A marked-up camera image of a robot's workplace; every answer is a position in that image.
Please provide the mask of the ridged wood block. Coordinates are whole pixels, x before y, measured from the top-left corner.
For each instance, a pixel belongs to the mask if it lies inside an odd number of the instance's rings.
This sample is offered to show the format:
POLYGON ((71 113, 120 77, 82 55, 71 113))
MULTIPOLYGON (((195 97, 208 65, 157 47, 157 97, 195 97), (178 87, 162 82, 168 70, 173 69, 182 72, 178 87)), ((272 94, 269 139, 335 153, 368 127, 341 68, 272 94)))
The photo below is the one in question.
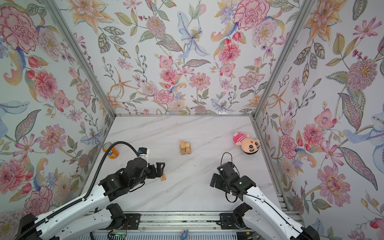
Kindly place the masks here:
POLYGON ((191 149, 191 144, 185 142, 185 148, 186 148, 186 150, 190 150, 191 149))

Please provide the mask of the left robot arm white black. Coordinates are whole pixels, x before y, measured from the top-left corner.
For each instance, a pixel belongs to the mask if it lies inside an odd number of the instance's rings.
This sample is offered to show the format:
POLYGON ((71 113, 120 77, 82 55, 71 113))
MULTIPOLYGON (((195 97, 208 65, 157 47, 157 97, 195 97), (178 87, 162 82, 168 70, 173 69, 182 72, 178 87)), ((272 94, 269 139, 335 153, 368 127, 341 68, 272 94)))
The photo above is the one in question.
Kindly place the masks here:
POLYGON ((135 158, 62 207, 39 216, 22 217, 15 239, 64 240, 98 229, 119 228, 125 214, 113 201, 143 187, 146 179, 160 178, 165 166, 165 163, 150 165, 145 159, 135 158))

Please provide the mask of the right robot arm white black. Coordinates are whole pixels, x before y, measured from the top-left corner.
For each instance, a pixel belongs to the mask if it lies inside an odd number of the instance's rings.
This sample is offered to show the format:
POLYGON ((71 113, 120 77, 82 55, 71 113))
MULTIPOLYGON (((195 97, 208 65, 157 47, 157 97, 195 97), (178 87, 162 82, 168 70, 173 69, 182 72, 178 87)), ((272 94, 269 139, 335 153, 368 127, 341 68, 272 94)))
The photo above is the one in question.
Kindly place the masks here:
POLYGON ((273 204, 249 177, 240 177, 233 163, 224 163, 217 170, 210 186, 242 201, 231 216, 236 228, 251 229, 265 240, 320 239, 313 227, 304 227, 273 204))

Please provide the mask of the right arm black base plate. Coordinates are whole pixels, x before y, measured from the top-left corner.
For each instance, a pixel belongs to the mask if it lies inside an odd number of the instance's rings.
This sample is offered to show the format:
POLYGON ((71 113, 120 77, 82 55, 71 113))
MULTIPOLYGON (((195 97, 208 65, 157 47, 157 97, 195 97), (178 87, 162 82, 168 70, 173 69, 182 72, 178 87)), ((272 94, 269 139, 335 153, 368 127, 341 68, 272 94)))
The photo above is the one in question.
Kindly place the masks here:
POLYGON ((243 222, 243 218, 234 213, 219 214, 219 225, 222 230, 245 230, 247 226, 243 222))

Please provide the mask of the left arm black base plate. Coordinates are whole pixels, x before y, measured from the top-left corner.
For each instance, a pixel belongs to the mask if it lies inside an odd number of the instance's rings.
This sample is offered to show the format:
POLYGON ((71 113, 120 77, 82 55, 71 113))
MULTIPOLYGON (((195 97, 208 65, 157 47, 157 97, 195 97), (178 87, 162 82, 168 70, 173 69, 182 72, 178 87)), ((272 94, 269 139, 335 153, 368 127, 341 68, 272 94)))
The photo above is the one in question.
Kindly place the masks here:
POLYGON ((113 217, 107 230, 138 230, 141 214, 125 214, 124 217, 113 217))

